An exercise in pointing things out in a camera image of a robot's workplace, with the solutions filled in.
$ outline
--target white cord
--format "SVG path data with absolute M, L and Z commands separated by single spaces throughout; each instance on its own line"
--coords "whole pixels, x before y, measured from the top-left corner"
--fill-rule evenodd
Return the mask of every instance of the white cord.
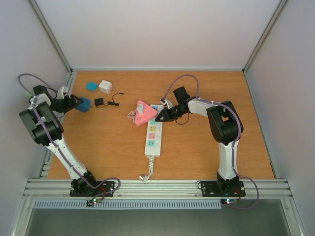
M 147 158 L 149 159 L 149 164 L 148 164 L 148 166 L 149 166 L 149 174 L 148 175 L 139 176 L 139 178 L 142 181 L 147 181 L 153 175 L 155 156 L 148 156 Z
M 128 119 L 133 120 L 133 123 L 134 123 L 134 119 L 136 117 L 136 111 L 137 111 L 137 109 L 134 110 L 134 111 L 129 112 L 129 114 L 127 115 Z

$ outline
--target pink triangular object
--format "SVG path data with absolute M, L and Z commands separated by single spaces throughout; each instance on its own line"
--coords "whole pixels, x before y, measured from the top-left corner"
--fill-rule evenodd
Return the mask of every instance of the pink triangular object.
M 143 105 L 143 115 L 140 115 L 138 111 L 136 111 L 136 116 L 134 119 L 134 123 L 136 126 L 140 126 L 153 118 L 157 117 L 158 112 L 154 110 L 152 107 L 144 103 L 143 101 L 138 101 L 137 107 L 139 104 Z

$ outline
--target white wall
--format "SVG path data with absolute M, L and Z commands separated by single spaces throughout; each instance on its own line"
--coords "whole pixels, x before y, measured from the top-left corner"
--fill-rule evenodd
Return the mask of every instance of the white wall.
M 315 4 L 290 0 L 248 72 L 278 177 L 315 235 Z
M 24 127 L 19 112 L 28 97 L 17 76 L 34 73 L 51 86 L 66 82 L 53 46 L 26 0 L 2 0 L 0 7 L 0 235 L 9 235 L 26 181 L 35 177 L 42 147 Z
M 73 68 L 243 69 L 279 0 L 38 0 Z

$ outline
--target brown table surface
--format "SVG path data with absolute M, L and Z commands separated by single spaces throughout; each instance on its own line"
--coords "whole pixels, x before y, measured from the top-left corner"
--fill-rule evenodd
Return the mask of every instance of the brown table surface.
M 82 113 L 72 110 L 65 115 L 65 140 L 97 179 L 118 177 L 139 179 L 148 173 L 144 155 L 147 124 L 136 127 L 127 114 L 138 100 L 159 104 L 170 84 L 182 74 L 193 74 L 200 82 L 199 96 L 214 101 L 230 100 L 243 123 L 237 154 L 239 173 L 254 179 L 274 178 L 259 129 L 247 84 L 241 71 L 78 71 L 72 93 L 92 101 L 92 108 Z M 114 89 L 105 94 L 86 89 L 87 82 L 112 82 Z M 196 81 L 183 77 L 174 89 L 185 86 L 190 96 L 196 92 Z M 106 101 L 117 92 L 119 107 L 96 108 L 94 99 Z M 173 104 L 173 92 L 167 97 Z M 218 143 L 211 134 L 208 119 L 190 115 L 185 125 L 163 124 L 161 157 L 157 157 L 151 179 L 215 179 L 219 168 Z M 184 115 L 178 122 L 185 122 Z M 69 179 L 57 158 L 53 158 L 48 178 Z

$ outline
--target wooden table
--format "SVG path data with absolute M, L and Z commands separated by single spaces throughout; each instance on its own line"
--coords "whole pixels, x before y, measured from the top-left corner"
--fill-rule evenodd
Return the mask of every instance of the wooden table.
M 237 157 L 239 173 L 254 179 L 274 178 L 259 129 L 252 100 L 241 71 L 79 71 L 72 93 L 92 100 L 92 108 L 82 113 L 72 110 L 66 114 L 63 127 L 65 139 L 97 179 L 118 177 L 139 179 L 148 173 L 144 155 L 147 124 L 136 127 L 127 114 L 136 108 L 138 100 L 159 104 L 170 84 L 182 74 L 193 74 L 200 82 L 199 96 L 214 101 L 231 100 L 244 125 Z M 89 91 L 87 82 L 108 80 L 113 91 L 105 94 Z M 181 78 L 174 89 L 185 86 L 194 96 L 196 82 Z M 94 99 L 111 100 L 116 95 L 120 106 L 98 109 Z M 173 92 L 168 99 L 176 104 Z M 184 115 L 178 122 L 185 122 Z M 190 115 L 189 122 L 163 124 L 161 157 L 156 158 L 151 179 L 215 179 L 219 168 L 219 149 L 213 139 L 208 119 Z M 48 178 L 68 179 L 69 175 L 57 158 L 53 159 Z

